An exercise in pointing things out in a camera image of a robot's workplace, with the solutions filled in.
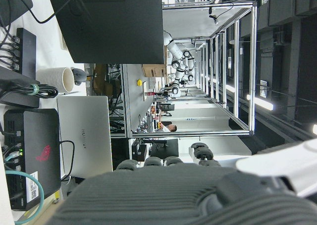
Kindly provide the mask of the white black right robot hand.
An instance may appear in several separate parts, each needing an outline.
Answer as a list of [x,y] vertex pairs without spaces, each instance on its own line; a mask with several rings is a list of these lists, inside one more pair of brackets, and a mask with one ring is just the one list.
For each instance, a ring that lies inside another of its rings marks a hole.
[[214,159],[206,144],[178,157],[123,161],[84,180],[51,225],[314,225],[317,141],[262,150],[233,162]]

